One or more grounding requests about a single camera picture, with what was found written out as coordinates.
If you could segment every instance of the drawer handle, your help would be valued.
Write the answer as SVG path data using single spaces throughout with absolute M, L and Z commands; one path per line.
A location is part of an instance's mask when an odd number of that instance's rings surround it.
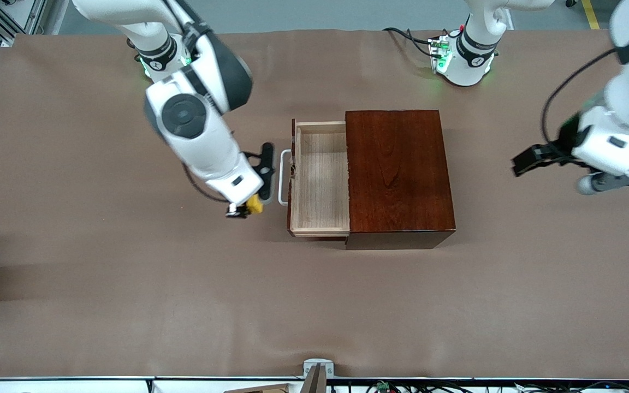
M 283 200 L 283 157 L 285 154 L 290 153 L 290 149 L 283 150 L 280 152 L 280 174 L 278 174 L 278 203 L 282 206 L 288 206 L 288 201 Z

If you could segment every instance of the black round object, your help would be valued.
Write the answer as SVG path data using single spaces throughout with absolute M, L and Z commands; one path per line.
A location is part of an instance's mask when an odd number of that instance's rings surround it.
M 162 109 L 162 123 L 176 136 L 192 139 L 203 133 L 206 110 L 198 97 L 178 94 L 167 100 Z

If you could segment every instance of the black cable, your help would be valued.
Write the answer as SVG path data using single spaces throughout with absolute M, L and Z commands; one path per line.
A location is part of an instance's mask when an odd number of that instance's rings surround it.
M 395 32 L 398 33 L 399 35 L 402 35 L 402 37 L 407 38 L 407 40 L 410 40 L 415 47 L 417 47 L 417 49 L 419 50 L 419 52 L 424 53 L 425 55 L 429 56 L 429 57 L 433 57 L 434 59 L 440 59 L 441 56 L 440 55 L 436 55 L 436 54 L 432 54 L 429 52 L 426 52 L 426 50 L 423 50 L 422 47 L 419 46 L 418 43 L 425 43 L 426 45 L 429 44 L 429 42 L 426 40 L 421 40 L 420 38 L 415 38 L 412 35 L 412 31 L 407 29 L 407 32 L 403 32 L 402 30 L 396 29 L 395 27 L 387 27 L 387 29 L 382 29 L 383 32 Z
M 586 70 L 587 68 L 591 67 L 592 65 L 596 64 L 600 60 L 604 59 L 608 55 L 611 55 L 612 53 L 615 53 L 615 52 L 616 52 L 615 48 L 609 49 L 609 50 L 605 51 L 604 53 L 601 53 L 600 55 L 598 55 L 598 56 L 594 57 L 593 59 L 589 60 L 586 64 L 582 65 L 579 69 L 575 70 L 575 72 L 573 72 L 572 75 L 570 75 L 566 80 L 564 80 L 564 82 L 562 82 L 555 89 L 555 91 L 552 92 L 552 94 L 550 94 L 550 97 L 548 97 L 548 99 L 545 102 L 545 105 L 542 107 L 542 113 L 540 114 L 540 132 L 542 134 L 542 139 L 545 140 L 546 144 L 551 146 L 551 149 L 554 151 L 555 154 L 559 155 L 563 159 L 566 159 L 567 161 L 571 162 L 572 164 L 576 164 L 576 165 L 583 166 L 583 167 L 589 167 L 588 165 L 586 165 L 586 164 L 584 164 L 582 162 L 576 162 L 571 157 L 567 157 L 561 150 L 559 150 L 556 146 L 554 146 L 551 143 L 550 137 L 547 134 L 547 112 L 550 109 L 550 105 L 552 105 L 552 101 L 555 99 L 557 94 L 559 94 L 559 92 L 561 92 L 562 89 L 564 89 L 565 86 L 569 82 L 572 82 L 572 80 L 574 78 L 576 78 L 577 75 L 579 75 L 582 72 L 584 72 L 584 70 Z
M 186 174 L 186 177 L 188 178 L 188 181 L 191 183 L 191 186 L 193 186 L 195 188 L 195 191 L 200 192 L 201 195 L 203 195 L 205 198 L 210 199 L 211 201 L 221 202 L 221 203 L 224 203 L 224 204 L 228 204 L 229 203 L 229 201 L 227 199 L 218 198 L 217 196 L 212 196 L 212 195 L 208 194 L 207 192 L 205 192 L 205 190 L 203 190 L 202 188 L 200 188 L 200 186 L 198 186 L 198 184 L 195 182 L 195 179 L 193 179 L 193 176 L 191 175 L 191 170 L 188 169 L 188 166 L 186 164 L 184 164 L 183 162 L 181 163 L 181 165 L 183 165 L 184 173 Z

